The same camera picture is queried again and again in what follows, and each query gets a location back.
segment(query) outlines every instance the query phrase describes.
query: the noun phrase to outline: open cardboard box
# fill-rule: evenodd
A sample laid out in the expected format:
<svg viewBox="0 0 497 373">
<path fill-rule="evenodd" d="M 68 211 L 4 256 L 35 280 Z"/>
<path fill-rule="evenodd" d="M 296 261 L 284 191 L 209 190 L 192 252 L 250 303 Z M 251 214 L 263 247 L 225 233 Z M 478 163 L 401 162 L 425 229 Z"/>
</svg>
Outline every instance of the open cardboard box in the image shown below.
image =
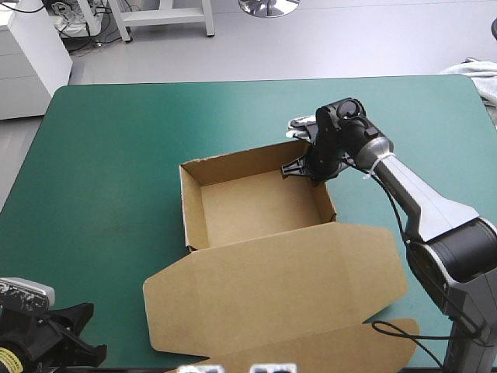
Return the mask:
<svg viewBox="0 0 497 373">
<path fill-rule="evenodd" d="M 313 348 L 344 328 L 356 340 L 354 327 L 406 292 L 388 230 L 339 224 L 324 183 L 282 179 L 281 165 L 304 146 L 291 141 L 179 167 L 191 254 L 145 281 L 153 348 L 235 360 L 261 349 L 283 358 L 289 341 Z M 376 349 L 388 344 L 371 338 Z M 414 347 L 396 346 L 392 354 L 407 363 Z"/>
</svg>

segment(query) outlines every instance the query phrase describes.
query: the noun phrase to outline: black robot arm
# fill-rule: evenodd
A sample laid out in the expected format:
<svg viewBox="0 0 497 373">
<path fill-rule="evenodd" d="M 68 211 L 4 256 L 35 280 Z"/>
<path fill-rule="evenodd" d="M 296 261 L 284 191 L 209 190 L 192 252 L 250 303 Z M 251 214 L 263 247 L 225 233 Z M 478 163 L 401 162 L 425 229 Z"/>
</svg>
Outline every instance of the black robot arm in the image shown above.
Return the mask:
<svg viewBox="0 0 497 373">
<path fill-rule="evenodd" d="M 397 159 L 392 142 L 357 99 L 323 106 L 289 123 L 287 136 L 310 144 L 282 166 L 283 177 L 316 183 L 349 166 L 372 173 L 408 216 L 402 232 L 413 274 L 453 320 L 444 370 L 489 373 L 497 355 L 497 230 L 469 206 L 438 194 Z"/>
</svg>

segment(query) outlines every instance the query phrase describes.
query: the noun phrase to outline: towel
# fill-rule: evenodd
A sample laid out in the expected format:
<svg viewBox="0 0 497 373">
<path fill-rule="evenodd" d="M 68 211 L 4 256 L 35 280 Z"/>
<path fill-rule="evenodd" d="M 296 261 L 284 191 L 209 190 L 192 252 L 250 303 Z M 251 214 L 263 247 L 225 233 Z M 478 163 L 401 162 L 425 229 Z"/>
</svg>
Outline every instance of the towel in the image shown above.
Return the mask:
<svg viewBox="0 0 497 373">
<path fill-rule="evenodd" d="M 497 64 L 488 61 L 457 64 L 440 74 L 462 74 L 469 76 L 483 99 L 488 114 L 497 128 Z"/>
</svg>

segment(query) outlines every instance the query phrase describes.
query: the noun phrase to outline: green tabletop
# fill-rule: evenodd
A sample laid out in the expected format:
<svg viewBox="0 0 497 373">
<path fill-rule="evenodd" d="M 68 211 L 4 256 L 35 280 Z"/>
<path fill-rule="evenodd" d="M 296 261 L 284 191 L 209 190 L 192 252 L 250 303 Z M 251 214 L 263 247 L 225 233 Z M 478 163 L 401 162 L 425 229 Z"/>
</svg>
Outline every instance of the green tabletop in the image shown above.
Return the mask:
<svg viewBox="0 0 497 373">
<path fill-rule="evenodd" d="M 106 367 L 195 361 L 152 350 L 141 290 L 187 254 L 178 164 L 285 141 L 289 119 L 347 96 L 362 100 L 421 177 L 497 221 L 497 133 L 462 76 L 69 86 L 52 100 L 0 214 L 0 276 L 54 287 L 59 307 L 94 302 L 84 338 L 109 345 Z M 374 181 L 347 170 L 328 187 L 339 221 L 389 228 L 405 256 Z M 408 294 L 380 317 L 449 333 L 405 270 Z M 429 345 L 443 358 L 445 343 Z M 422 351 L 411 361 L 433 365 Z"/>
</svg>

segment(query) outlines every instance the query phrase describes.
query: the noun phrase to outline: sticker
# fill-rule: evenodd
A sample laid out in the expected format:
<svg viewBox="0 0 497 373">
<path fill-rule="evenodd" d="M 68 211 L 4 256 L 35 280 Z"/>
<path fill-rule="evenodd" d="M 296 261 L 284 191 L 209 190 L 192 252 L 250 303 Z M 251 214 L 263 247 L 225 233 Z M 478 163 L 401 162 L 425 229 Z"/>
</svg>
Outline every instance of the sticker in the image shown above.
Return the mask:
<svg viewBox="0 0 497 373">
<path fill-rule="evenodd" d="M 24 367 L 21 360 L 13 352 L 0 347 L 0 363 L 3 363 L 9 373 L 23 373 Z"/>
</svg>

